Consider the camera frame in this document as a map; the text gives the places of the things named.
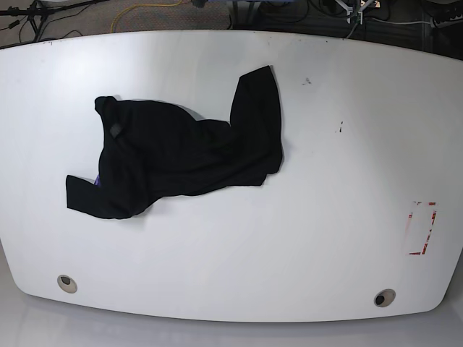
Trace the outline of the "black T-shirt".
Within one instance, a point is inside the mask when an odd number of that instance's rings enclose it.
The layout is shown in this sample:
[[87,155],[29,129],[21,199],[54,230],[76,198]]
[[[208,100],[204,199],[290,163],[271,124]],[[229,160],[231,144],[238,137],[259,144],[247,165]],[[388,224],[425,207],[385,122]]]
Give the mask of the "black T-shirt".
[[164,197],[259,187],[283,162],[279,89],[270,67],[239,78],[228,121],[195,119],[174,104],[102,96],[96,182],[68,176],[67,207],[128,219]]

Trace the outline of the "white power strip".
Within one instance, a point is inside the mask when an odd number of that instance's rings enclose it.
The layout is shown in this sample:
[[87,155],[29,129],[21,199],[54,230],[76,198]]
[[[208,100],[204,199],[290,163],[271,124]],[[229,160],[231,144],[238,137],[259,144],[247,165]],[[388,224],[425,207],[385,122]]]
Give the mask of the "white power strip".
[[435,28],[444,28],[462,23],[462,9],[453,8],[438,12],[432,19]]

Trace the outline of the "red tape rectangle marking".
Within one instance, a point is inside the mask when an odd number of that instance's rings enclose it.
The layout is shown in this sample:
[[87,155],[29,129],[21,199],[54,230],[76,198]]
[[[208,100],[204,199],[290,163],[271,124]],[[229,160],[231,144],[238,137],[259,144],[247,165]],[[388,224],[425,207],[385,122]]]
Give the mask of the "red tape rectangle marking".
[[428,247],[430,236],[436,221],[438,204],[436,202],[412,203],[405,238],[405,252],[407,255],[424,255]]

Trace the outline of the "black tripod stand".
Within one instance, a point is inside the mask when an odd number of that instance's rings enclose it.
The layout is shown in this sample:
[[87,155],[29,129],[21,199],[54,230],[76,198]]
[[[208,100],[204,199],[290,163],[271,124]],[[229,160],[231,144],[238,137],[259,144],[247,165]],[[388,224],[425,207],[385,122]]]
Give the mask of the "black tripod stand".
[[99,1],[83,1],[70,5],[58,5],[57,7],[48,7],[43,1],[33,1],[27,9],[20,9],[19,7],[8,7],[8,9],[1,10],[2,17],[24,17],[33,30],[34,37],[30,43],[37,43],[45,30],[48,18],[59,12],[65,12],[72,9],[84,8],[94,4],[100,4],[106,0]]

